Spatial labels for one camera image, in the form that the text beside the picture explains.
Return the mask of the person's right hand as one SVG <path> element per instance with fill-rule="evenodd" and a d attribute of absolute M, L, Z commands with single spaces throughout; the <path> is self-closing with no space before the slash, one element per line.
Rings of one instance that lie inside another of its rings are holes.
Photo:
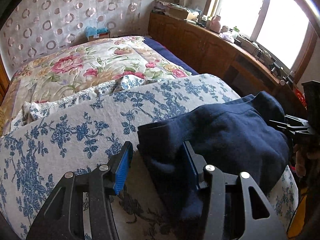
<path fill-rule="evenodd" d="M 315 170 L 319 172 L 319 144 L 295 144 L 293 152 L 296 154 L 296 174 L 303 178 L 308 171 L 308 165 L 314 165 Z"/>

